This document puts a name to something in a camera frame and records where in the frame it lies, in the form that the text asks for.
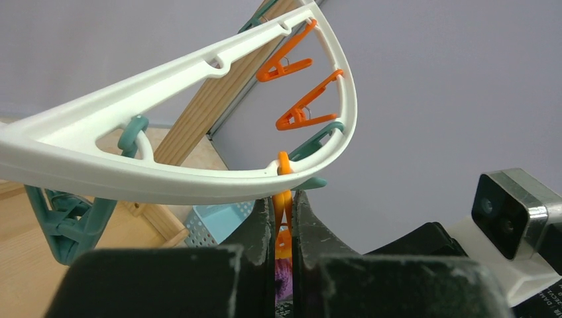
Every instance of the blue plastic basket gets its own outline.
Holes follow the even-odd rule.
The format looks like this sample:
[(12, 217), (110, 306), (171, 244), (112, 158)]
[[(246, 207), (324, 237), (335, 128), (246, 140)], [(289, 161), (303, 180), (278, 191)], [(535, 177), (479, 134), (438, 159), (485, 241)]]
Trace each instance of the blue plastic basket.
[(224, 241), (250, 215), (254, 201), (221, 205), (195, 205), (188, 215), (189, 247), (215, 246)]

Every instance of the gray wall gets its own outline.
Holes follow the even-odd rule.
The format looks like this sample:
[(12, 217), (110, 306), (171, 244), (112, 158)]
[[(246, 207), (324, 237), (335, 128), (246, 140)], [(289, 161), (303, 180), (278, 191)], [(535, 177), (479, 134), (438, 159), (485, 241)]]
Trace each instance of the gray wall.
[[(359, 99), (347, 151), (309, 192), (320, 219), (367, 252), (427, 221), (470, 213), (481, 172), (521, 167), (562, 193), (562, 1), (326, 1)], [(275, 120), (329, 73), (315, 37), (305, 71), (259, 83), (214, 136), (230, 169), (262, 168), (323, 125)], [(312, 115), (337, 109), (330, 86)]]
[[(262, 0), (1, 0), (0, 116), (26, 117), (233, 36)], [(173, 125), (199, 85), (153, 109)]]

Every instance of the black camera front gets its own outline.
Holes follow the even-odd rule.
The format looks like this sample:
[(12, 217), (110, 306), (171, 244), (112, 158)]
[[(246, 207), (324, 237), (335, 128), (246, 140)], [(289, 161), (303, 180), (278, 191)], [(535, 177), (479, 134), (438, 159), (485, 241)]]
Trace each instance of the black camera front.
[(529, 222), (527, 209), (485, 174), (478, 181), (472, 218), (505, 258), (515, 258)]

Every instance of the beige floor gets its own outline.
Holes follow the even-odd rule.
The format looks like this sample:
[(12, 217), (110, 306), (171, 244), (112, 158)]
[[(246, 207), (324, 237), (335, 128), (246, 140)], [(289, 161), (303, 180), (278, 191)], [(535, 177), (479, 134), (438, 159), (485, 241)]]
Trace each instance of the beige floor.
[[(156, 148), (167, 129), (148, 129)], [(98, 142), (108, 152), (117, 151), (117, 133)], [(182, 164), (191, 168), (225, 170), (210, 142), (204, 138)], [(170, 206), (181, 220), (190, 206)], [(118, 205), (98, 247), (157, 247), (163, 243), (144, 217), (131, 217)], [(0, 200), (0, 317), (41, 317), (48, 307), (66, 267), (57, 263), (49, 250), (25, 194)]]

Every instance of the silver camera housing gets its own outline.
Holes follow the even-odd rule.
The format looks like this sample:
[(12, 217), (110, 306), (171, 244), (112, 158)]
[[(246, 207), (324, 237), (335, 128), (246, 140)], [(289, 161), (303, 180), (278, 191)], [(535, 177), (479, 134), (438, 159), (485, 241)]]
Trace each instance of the silver camera housing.
[(523, 169), (489, 172), (480, 176), (472, 218), (505, 258), (527, 260), (547, 226), (562, 222), (562, 197)]

